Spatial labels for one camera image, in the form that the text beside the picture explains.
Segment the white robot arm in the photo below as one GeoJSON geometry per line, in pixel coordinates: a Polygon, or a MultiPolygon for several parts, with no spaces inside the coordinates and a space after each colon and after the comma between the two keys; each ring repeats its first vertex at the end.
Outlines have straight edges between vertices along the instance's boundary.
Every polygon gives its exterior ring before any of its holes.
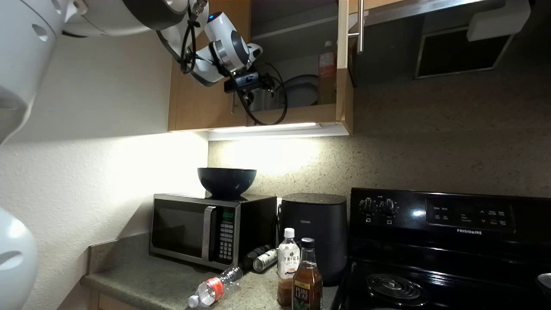
{"type": "Polygon", "coordinates": [[[0,145],[29,121],[60,34],[146,31],[203,86],[224,83],[226,93],[241,98],[269,86],[257,71],[263,48],[248,43],[208,0],[0,0],[0,145]]]}

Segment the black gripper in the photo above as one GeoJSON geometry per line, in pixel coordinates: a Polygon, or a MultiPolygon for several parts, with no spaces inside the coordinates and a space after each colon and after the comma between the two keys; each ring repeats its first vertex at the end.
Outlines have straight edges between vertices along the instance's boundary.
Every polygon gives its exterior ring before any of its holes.
{"type": "Polygon", "coordinates": [[[253,91],[253,90],[270,90],[275,86],[275,79],[270,74],[260,74],[257,71],[243,72],[224,83],[224,91],[253,91]]]}

